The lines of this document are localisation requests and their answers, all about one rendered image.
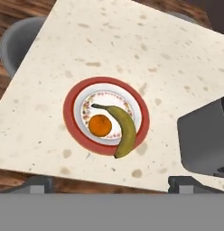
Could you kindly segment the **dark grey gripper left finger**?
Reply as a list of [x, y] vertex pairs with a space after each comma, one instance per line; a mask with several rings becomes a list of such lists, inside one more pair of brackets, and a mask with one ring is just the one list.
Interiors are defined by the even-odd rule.
[[52, 177], [33, 176], [20, 186], [4, 189], [3, 193], [49, 194], [53, 193]]

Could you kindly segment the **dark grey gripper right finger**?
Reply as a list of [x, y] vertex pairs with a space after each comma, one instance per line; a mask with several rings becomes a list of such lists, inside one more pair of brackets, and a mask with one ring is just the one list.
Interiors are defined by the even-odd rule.
[[173, 194], [222, 193], [222, 190], [205, 186], [191, 176], [170, 176], [168, 184], [168, 192]]

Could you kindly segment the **dark grey blender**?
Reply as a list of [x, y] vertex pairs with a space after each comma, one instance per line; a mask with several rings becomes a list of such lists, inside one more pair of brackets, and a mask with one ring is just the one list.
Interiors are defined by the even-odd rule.
[[224, 97], [180, 117], [177, 130], [183, 167], [224, 178]]

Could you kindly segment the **red-rimmed white floral plate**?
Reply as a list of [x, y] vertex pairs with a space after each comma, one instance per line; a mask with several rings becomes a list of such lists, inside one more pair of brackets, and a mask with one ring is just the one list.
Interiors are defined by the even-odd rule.
[[119, 139], [110, 143], [95, 140], [89, 135], [86, 126], [79, 118], [80, 106], [84, 99], [103, 90], [117, 93], [132, 107], [137, 130], [134, 145], [136, 148], [147, 136], [150, 126], [149, 112], [142, 97], [128, 84], [118, 79], [109, 77], [84, 79], [70, 90], [63, 104], [63, 119], [69, 133], [78, 144], [91, 152], [108, 156], [114, 154]]

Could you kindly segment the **yellow-green banana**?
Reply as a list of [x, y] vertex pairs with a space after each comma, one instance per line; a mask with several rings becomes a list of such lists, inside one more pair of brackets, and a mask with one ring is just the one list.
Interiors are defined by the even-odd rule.
[[136, 129], [132, 117], [118, 106], [102, 106], [92, 104], [94, 108], [104, 109], [118, 122], [121, 129], [121, 139], [114, 153], [116, 159], [127, 156], [135, 146]]

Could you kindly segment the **orange tangerine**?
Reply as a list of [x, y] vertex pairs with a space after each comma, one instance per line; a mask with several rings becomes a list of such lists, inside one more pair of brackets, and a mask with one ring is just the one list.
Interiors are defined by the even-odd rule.
[[89, 120], [89, 130], [96, 137], [107, 136], [111, 129], [112, 123], [105, 115], [94, 115]]

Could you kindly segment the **grey round stool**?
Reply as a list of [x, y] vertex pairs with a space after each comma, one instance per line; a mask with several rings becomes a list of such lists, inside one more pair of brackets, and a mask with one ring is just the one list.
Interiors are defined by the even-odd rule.
[[0, 41], [0, 60], [12, 79], [32, 46], [46, 18], [30, 17], [12, 24]]

